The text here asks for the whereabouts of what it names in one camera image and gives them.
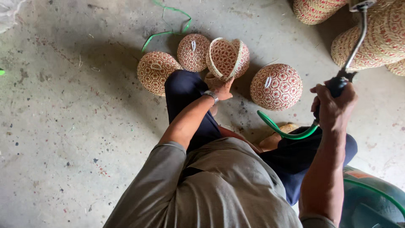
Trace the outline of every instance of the spray gun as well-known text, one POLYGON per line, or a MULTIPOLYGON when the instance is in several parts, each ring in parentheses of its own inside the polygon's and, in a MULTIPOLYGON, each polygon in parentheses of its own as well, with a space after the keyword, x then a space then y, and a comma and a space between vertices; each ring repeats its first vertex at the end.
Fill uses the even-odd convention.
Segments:
MULTIPOLYGON (((350 12, 360 12, 361 13, 361 34, 354 46, 351 54, 346 60, 345 65, 339 70, 336 77, 333 77, 329 80, 328 85, 326 87, 330 90, 330 94, 333 98, 339 97, 342 94, 347 82, 352 82, 353 77, 357 72, 349 73, 347 72, 351 62, 353 61, 354 57, 356 56, 357 51, 359 50, 361 44, 363 43, 364 38, 366 37, 367 33, 367 9, 371 7, 376 0, 349 0, 349 10, 350 12)), ((313 113, 315 120, 313 124, 307 129, 306 131, 292 135, 282 132, 278 126, 262 111, 257 111, 257 114, 260 118, 270 126, 275 132, 281 135, 281 137, 289 138, 289 139, 303 139, 310 136, 319 126, 319 106, 316 108, 316 111, 313 113)))

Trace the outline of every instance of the silver watch band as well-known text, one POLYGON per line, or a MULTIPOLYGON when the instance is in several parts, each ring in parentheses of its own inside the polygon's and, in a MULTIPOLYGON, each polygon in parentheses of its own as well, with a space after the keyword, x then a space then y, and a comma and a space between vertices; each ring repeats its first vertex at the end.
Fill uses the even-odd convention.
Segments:
POLYGON ((212 98, 214 98, 214 101, 215 101, 214 104, 216 104, 216 103, 219 101, 218 96, 217 96, 214 92, 212 92, 211 90, 205 91, 204 94, 205 94, 205 95, 209 95, 209 96, 211 96, 212 98))

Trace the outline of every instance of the person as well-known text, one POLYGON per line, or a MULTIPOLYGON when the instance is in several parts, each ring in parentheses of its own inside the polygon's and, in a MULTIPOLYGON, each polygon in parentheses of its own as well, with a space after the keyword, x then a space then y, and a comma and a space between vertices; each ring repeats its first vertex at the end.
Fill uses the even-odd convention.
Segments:
POLYGON ((320 104, 320 129, 301 140, 274 134, 267 142, 275 149, 265 151, 218 126, 209 111, 216 97, 232 97, 232 82, 206 92, 197 73, 179 70, 168 77, 170 125, 105 228, 338 227, 342 169, 357 152, 346 134, 357 101, 353 85, 335 99, 316 85, 311 111, 320 104), (299 217, 291 207, 298 199, 299 217))

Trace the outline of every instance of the stack of woven lamp shades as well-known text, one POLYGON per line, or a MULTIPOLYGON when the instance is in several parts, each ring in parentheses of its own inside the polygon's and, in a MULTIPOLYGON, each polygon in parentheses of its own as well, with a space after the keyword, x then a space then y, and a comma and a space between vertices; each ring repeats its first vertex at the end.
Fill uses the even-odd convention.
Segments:
MULTIPOLYGON (((297 18, 309 25, 319 24, 332 16, 347 0, 294 0, 297 18)), ((360 35, 355 26, 343 32, 332 43, 333 61, 342 67, 360 35)), ((361 70, 386 65, 397 75, 405 76, 405 0, 377 0, 368 9, 367 35, 349 66, 361 70)))
MULTIPOLYGON (((185 36, 177 49, 177 62, 170 54, 149 52, 138 64, 138 79, 151 93, 165 96, 164 83, 178 69, 200 72, 207 67, 204 82, 209 88, 241 77, 248 69, 249 49, 242 41, 216 38, 210 41, 200 34, 185 36)), ((272 111, 293 106, 302 94, 302 81, 295 69, 286 64, 272 64, 260 69, 250 85, 253 101, 272 111)))

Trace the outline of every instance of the green plastic strap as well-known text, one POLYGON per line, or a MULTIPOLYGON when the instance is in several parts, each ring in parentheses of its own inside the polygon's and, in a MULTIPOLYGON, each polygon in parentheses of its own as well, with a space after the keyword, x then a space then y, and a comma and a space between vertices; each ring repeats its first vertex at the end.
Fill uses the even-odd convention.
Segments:
POLYGON ((359 186, 359 187, 362 187, 362 188, 365 188, 365 189, 368 189, 368 190, 373 191, 373 192, 375 192, 377 194, 380 194, 385 199, 390 201, 393 205, 395 205, 398 208, 398 210, 401 212, 402 216, 405 219, 405 209, 402 207, 402 205, 398 201, 396 201, 393 197, 391 197, 387 193, 385 193, 383 191, 380 191, 380 190, 378 190, 378 189, 376 189, 376 188, 374 188, 374 187, 372 187, 370 185, 358 182, 358 181, 354 181, 354 180, 350 180, 350 179, 346 179, 346 178, 343 178, 343 181, 354 184, 356 186, 359 186))
POLYGON ((311 125, 309 129, 307 129, 306 131, 296 134, 296 135, 292 135, 292 134, 287 134, 284 133, 280 130, 280 128, 276 125, 276 123, 273 122, 273 120, 271 120, 264 112, 262 111, 257 111, 257 114, 260 116, 260 118, 268 125, 270 126, 275 132, 277 132, 279 135, 281 135, 282 138, 289 138, 289 139, 303 139, 306 138, 310 135, 312 135, 312 133, 318 128, 317 125, 311 125))
POLYGON ((169 25, 169 24, 168 24, 168 23, 164 20, 164 18, 163 18, 163 17, 164 17, 164 10, 165 10, 165 9, 170 9, 170 10, 173 10, 173 11, 181 12, 182 14, 186 15, 186 16, 189 18, 189 20, 188 20, 188 23, 187 23, 186 27, 185 27, 180 33, 178 33, 178 32, 173 32, 173 28, 172 28, 171 31, 168 31, 168 32, 161 32, 161 33, 157 33, 157 34, 151 35, 151 36, 149 37, 149 39, 146 41, 145 45, 143 46, 142 52, 145 51, 146 46, 148 46, 148 44, 149 44, 149 42, 151 41, 151 39, 154 38, 155 36, 160 36, 160 35, 163 35, 163 34, 181 35, 181 34, 185 33, 185 32, 187 31, 188 27, 190 27, 190 23, 191 23, 191 20, 192 20, 192 18, 190 17, 190 15, 188 15, 188 14, 187 14, 186 12, 184 12, 183 10, 176 9, 176 8, 173 8, 173 7, 166 7, 166 6, 164 6, 162 3, 160 3, 160 2, 158 2, 158 1, 156 1, 156 0, 152 0, 152 2, 155 3, 155 4, 158 5, 158 6, 163 7, 162 19, 163 19, 163 21, 164 21, 167 25, 169 25))

